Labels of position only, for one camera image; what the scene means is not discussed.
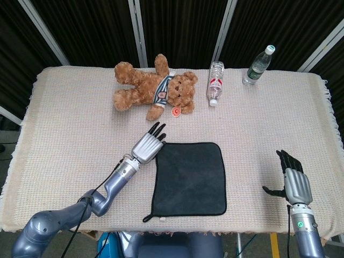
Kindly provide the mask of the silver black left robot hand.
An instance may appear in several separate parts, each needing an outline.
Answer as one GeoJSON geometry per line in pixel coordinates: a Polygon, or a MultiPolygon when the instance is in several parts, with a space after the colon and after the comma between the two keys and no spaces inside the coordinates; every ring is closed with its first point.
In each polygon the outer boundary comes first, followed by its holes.
{"type": "Polygon", "coordinates": [[[149,163],[164,146],[166,134],[161,131],[165,126],[165,123],[156,122],[132,148],[131,155],[140,164],[149,163]]]}

